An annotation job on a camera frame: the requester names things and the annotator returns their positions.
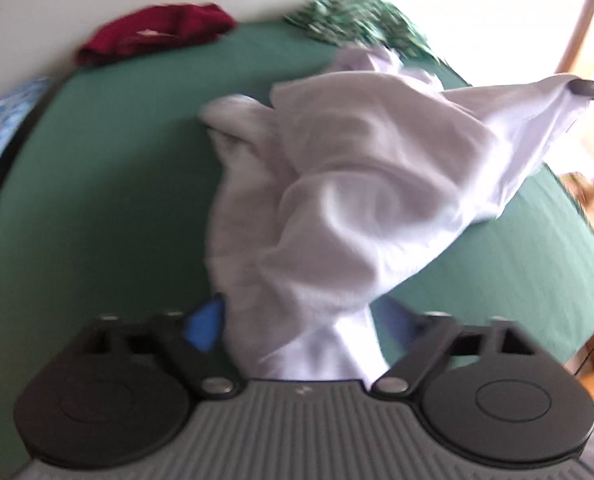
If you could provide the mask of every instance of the red cloth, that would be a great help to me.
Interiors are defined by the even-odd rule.
[[[237,22],[215,4],[153,6],[107,23],[78,51],[79,66],[218,40]]]

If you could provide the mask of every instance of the round pad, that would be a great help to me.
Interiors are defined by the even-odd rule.
[[[500,465],[577,453],[594,425],[584,388],[538,356],[498,354],[441,374],[424,392],[422,409],[452,447]]]
[[[161,370],[107,355],[52,367],[24,390],[14,420],[30,453],[68,468],[138,460],[184,425],[189,398]]]
[[[529,422],[545,415],[550,396],[526,381],[495,381],[477,391],[477,406],[485,414],[506,422]]]

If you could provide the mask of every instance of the bed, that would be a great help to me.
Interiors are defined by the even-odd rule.
[[[12,421],[23,385],[91,316],[188,310],[211,294],[203,265],[221,176],[196,113],[320,71],[334,47],[284,22],[216,44],[79,70],[56,94],[0,189],[0,477],[27,459]],[[446,88],[448,66],[415,63]],[[471,226],[391,295],[465,323],[518,320],[561,362],[594,333],[594,234],[542,168],[503,216]],[[380,326],[389,361],[401,349]]]

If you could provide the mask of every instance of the white towel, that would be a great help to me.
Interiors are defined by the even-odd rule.
[[[243,373],[367,385],[383,374],[369,303],[501,214],[587,105],[572,78],[442,93],[341,72],[275,85],[273,108],[208,104],[225,173],[206,264]]]
[[[324,72],[380,72],[410,77],[410,84],[415,79],[430,86],[437,92],[443,91],[442,82],[434,74],[423,68],[404,66],[398,54],[385,46],[349,45],[340,48],[334,55],[334,61]]]

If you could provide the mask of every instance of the gray ribbed surface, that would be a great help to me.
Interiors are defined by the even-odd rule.
[[[575,461],[532,471],[470,463],[441,448],[404,404],[359,383],[248,384],[204,402],[168,446],[129,466],[73,472],[31,463],[17,480],[581,480]]]

